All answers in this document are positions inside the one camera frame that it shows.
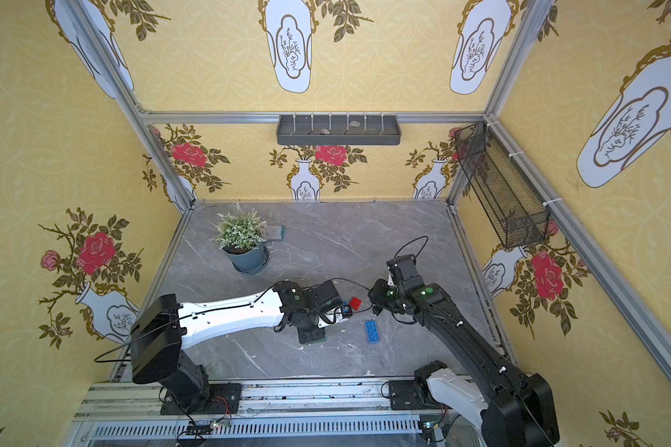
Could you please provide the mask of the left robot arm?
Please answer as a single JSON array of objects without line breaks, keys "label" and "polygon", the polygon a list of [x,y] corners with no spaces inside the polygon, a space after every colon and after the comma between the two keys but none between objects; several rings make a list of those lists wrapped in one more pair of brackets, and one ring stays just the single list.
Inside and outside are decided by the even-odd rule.
[{"label": "left robot arm", "polygon": [[231,333],[257,328],[279,333],[286,327],[296,328],[298,341],[307,345],[352,315],[331,280],[309,287],[282,280],[257,294],[209,303],[179,303],[175,294],[162,295],[130,330],[132,381],[160,384],[177,413],[230,412],[239,398],[212,387],[188,348]]}]

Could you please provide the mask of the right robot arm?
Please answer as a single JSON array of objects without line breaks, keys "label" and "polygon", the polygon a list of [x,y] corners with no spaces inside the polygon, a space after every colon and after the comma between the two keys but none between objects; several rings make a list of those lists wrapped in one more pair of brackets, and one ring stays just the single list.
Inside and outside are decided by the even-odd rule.
[{"label": "right robot arm", "polygon": [[371,302],[412,316],[434,333],[471,376],[466,383],[448,367],[431,364],[425,387],[439,403],[476,426],[488,446],[555,446],[560,434],[553,391],[540,374],[527,375],[471,326],[449,294],[426,283],[413,254],[387,262],[389,277],[369,292]]}]

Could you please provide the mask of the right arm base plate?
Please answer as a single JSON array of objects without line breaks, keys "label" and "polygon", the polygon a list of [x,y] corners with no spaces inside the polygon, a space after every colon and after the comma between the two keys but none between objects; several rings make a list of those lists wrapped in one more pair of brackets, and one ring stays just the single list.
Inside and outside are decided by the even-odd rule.
[{"label": "right arm base plate", "polygon": [[391,380],[387,385],[391,409],[394,411],[426,410],[419,386],[414,379]]}]

